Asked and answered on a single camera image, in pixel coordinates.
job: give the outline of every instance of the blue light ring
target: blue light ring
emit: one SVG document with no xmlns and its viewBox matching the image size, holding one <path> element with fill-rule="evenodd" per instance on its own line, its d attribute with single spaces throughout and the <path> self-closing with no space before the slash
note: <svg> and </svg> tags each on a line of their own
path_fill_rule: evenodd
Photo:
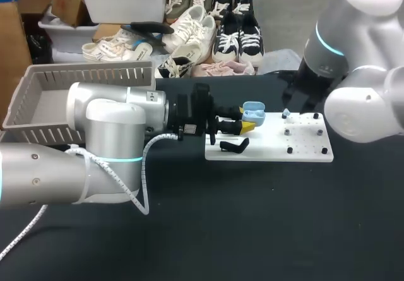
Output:
<svg viewBox="0 0 404 281">
<path fill-rule="evenodd" d="M 328 49 L 330 52 L 333 52 L 333 53 L 336 54 L 336 55 L 339 55 L 339 56 L 342 56 L 342 57 L 344 56 L 342 52 L 340 52 L 340 51 L 338 51 L 338 50 L 332 48 L 331 46 L 329 46 L 329 45 L 323 40 L 323 38 L 321 38 L 320 33 L 318 32 L 318 23 L 316 23 L 316 34 L 317 34 L 318 40 L 321 42 L 321 44 L 322 44 L 326 49 Z"/>
</svg>

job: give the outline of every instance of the black sneaker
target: black sneaker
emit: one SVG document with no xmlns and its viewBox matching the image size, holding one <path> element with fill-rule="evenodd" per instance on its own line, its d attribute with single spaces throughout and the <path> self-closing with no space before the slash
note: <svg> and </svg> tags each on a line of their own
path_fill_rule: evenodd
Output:
<svg viewBox="0 0 404 281">
<path fill-rule="evenodd" d="M 182 78 L 202 56 L 199 44 L 185 44 L 178 47 L 156 68 L 155 78 Z"/>
<path fill-rule="evenodd" d="M 264 56 L 263 37 L 261 29 L 253 13 L 246 14 L 240 27 L 239 62 L 251 62 L 257 68 Z"/>
<path fill-rule="evenodd" d="M 227 13 L 216 33 L 215 45 L 212 49 L 213 61 L 237 61 L 239 52 L 239 25 L 236 15 Z"/>
<path fill-rule="evenodd" d="M 253 0 L 234 0 L 233 13 L 244 16 L 247 13 L 254 13 Z"/>
<path fill-rule="evenodd" d="M 219 25 L 224 15 L 233 10 L 233 0 L 212 0 L 212 11 L 209 15 L 213 16 L 216 25 Z"/>
</svg>

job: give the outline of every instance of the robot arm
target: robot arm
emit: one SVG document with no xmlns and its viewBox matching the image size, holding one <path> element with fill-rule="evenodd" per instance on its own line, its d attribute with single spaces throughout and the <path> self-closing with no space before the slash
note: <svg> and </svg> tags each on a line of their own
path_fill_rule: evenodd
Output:
<svg viewBox="0 0 404 281">
<path fill-rule="evenodd" d="M 86 150 L 117 174 L 131 196 L 85 156 L 72 156 L 41 145 L 2 143 L 0 208 L 120 203 L 129 198 L 134 201 L 141 187 L 145 195 L 145 183 L 141 185 L 145 133 L 169 129 L 175 135 L 164 137 L 175 136 L 178 140 L 184 135 L 208 133 L 214 144 L 218 130 L 240 135 L 255 127 L 254 123 L 241 121 L 238 107 L 216 107 L 209 86 L 203 84 L 196 84 L 190 97 L 178 95 L 170 106 L 164 92 L 75 83 L 69 90 L 66 110 L 69 126 L 85 133 Z M 218 122 L 216 116 L 232 117 L 236 121 Z"/>
<path fill-rule="evenodd" d="M 302 113 L 312 111 L 328 97 L 324 112 L 329 124 L 356 142 L 403 132 L 404 113 L 398 95 L 404 94 L 404 77 L 400 76 L 404 46 L 397 19 L 402 2 L 332 2 L 306 43 L 297 75 L 283 95 L 284 104 L 294 90 L 309 96 Z"/>
<path fill-rule="evenodd" d="M 95 99 L 86 108 L 86 149 L 137 195 L 146 115 L 134 104 Z M 0 145 L 0 208 L 28 204 L 129 201 L 108 173 L 85 157 L 42 145 Z"/>
</svg>

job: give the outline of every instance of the yellow object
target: yellow object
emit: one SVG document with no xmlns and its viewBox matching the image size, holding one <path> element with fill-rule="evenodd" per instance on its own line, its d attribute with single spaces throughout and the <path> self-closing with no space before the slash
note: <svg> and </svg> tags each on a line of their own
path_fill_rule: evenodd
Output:
<svg viewBox="0 0 404 281">
<path fill-rule="evenodd" d="M 241 124 L 242 124 L 242 127 L 241 127 L 241 131 L 240 131 L 240 135 L 248 133 L 249 131 L 252 131 L 255 128 L 254 122 L 242 121 Z"/>
</svg>

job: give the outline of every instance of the gray plastic basket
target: gray plastic basket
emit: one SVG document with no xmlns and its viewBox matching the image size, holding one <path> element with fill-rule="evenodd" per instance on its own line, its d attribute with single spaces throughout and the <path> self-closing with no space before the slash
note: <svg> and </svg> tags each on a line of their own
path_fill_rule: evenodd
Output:
<svg viewBox="0 0 404 281">
<path fill-rule="evenodd" d="M 3 128 L 18 142 L 84 143 L 84 133 L 70 129 L 66 120 L 74 82 L 156 89 L 151 61 L 32 65 L 14 91 Z"/>
</svg>

